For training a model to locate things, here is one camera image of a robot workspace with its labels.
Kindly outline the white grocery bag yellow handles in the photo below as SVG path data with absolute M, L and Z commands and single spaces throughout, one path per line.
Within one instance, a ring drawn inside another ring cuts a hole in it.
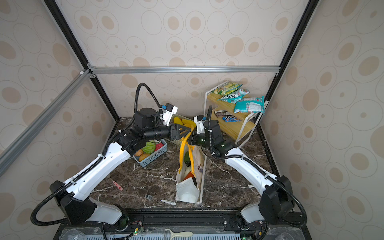
M 182 144 L 179 152 L 179 169 L 177 172 L 176 201 L 201 204 L 203 200 L 204 178 L 206 170 L 207 157 L 203 153 L 201 146 L 192 146 L 187 142 L 187 137 L 182 138 Z M 184 155 L 189 152 L 192 162 L 191 167 L 184 164 Z M 195 178 L 184 180 L 186 175 L 192 172 Z

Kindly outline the green grape leaf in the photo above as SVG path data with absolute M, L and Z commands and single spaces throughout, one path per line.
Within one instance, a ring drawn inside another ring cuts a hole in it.
M 189 152 L 186 152 L 185 155 L 184 155 L 184 164 L 187 167 L 191 167 L 192 166 L 192 162 L 191 162 L 191 159 L 190 159 L 190 156 L 189 156 Z

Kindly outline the blue plastic vegetable basket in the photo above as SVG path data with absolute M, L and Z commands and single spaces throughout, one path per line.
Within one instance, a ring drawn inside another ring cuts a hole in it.
M 165 140 L 159 141 L 149 141 L 146 145 L 141 148 L 136 154 L 134 154 L 133 158 L 137 163 L 139 163 L 142 167 L 146 167 L 154 160 L 159 158 L 167 151 L 167 143 Z

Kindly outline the red chili pepper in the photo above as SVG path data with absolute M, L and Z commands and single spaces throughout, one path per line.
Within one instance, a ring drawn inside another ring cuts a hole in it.
M 189 179 L 189 178 L 195 178 L 195 176 L 192 174 L 192 172 L 189 172 L 187 175 L 186 175 L 186 177 L 184 178 L 184 180 L 186 180 L 186 179 Z

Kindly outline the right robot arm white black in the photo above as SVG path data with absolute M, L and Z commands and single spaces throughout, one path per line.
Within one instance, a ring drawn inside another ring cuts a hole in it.
M 293 194 L 290 180 L 264 170 L 232 141 L 225 140 L 218 121 L 212 120 L 211 107 L 207 115 L 194 117 L 194 123 L 197 128 L 192 131 L 188 144 L 205 148 L 212 158 L 223 161 L 237 170 L 261 195 L 258 203 L 249 204 L 240 210 L 241 226 L 256 221 L 271 225 L 283 222 L 295 228 L 307 224 L 306 210 Z

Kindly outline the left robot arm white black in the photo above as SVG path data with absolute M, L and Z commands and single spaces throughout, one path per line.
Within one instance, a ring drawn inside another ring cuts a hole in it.
M 61 223 L 72 225 L 87 221 L 116 224 L 122 218 L 122 211 L 115 205 L 98 203 L 90 198 L 94 188 L 116 167 L 136 154 L 152 140 L 180 140 L 190 133 L 190 129 L 180 124 L 172 124 L 171 118 L 177 112 L 172 104 L 160 105 L 154 98 L 157 110 L 138 110 L 141 88 L 144 87 L 153 97 L 154 93 L 145 83 L 140 83 L 135 93 L 134 116 L 131 122 L 106 143 L 102 153 L 87 167 L 63 183 L 51 185 L 52 193 L 42 200 L 32 211 L 30 221 L 35 226 L 51 226 Z M 38 212 L 50 200 L 55 199 L 65 217 L 60 220 L 43 222 L 37 218 Z

